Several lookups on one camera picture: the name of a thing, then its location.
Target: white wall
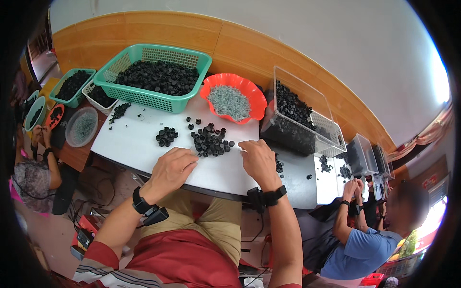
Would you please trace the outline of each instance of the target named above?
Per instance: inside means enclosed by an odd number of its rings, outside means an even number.
[[[434,44],[405,0],[54,0],[51,28],[132,10],[209,15],[292,46],[354,91],[396,145],[422,131],[448,95]]]
[[[438,143],[431,144],[424,149],[417,157],[413,158],[406,165],[410,179],[418,176],[445,154],[447,159],[448,172],[453,176],[455,165],[455,129],[452,128],[445,137]]]

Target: green bowl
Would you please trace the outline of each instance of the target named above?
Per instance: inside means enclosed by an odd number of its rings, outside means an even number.
[[[30,126],[30,122],[32,121],[32,118],[34,117],[35,113],[37,110],[40,110],[41,112],[38,115],[37,120],[33,123],[33,125]],[[43,120],[45,119],[46,116],[46,104],[45,104],[45,97],[39,97],[37,100],[35,100],[34,104],[32,104],[32,107],[29,110],[29,113],[27,113],[26,116],[26,123],[25,123],[25,129],[27,132],[31,131],[37,124],[41,125],[43,123]]]

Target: blue shirt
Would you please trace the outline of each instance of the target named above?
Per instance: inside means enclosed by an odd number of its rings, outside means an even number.
[[[402,237],[390,231],[368,228],[366,233],[352,229],[346,246],[339,243],[330,253],[320,275],[336,280],[365,277],[392,256]]]

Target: man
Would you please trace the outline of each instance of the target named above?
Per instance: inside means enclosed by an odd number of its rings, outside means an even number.
[[[275,153],[263,140],[238,145],[245,150],[241,152],[245,171],[263,192],[282,187],[275,170]],[[200,165],[198,160],[189,149],[177,147],[160,157],[139,195],[150,205],[166,207],[170,217],[142,228],[133,259],[119,270],[122,247],[141,218],[133,199],[128,198],[105,220],[74,281],[89,283],[86,287],[241,288],[237,266],[242,204],[215,198],[194,222],[189,193],[177,190]],[[302,244],[296,215],[286,195],[268,210],[274,253],[269,287],[301,288]]]
[[[303,242],[304,267],[336,280],[365,277],[392,256],[397,244],[421,226],[429,212],[429,193],[418,185],[401,183],[387,200],[387,231],[376,231],[366,225],[363,209],[355,229],[347,226],[347,214],[355,194],[362,206],[363,183],[354,179],[344,186],[342,202],[336,219],[320,222],[306,211],[296,211]]]

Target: khaki shorts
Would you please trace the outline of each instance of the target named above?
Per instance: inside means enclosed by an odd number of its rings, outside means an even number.
[[[214,198],[202,216],[194,221],[190,191],[176,190],[157,203],[170,215],[165,221],[141,228],[141,238],[172,230],[193,229],[223,250],[235,265],[240,261],[242,204]]]

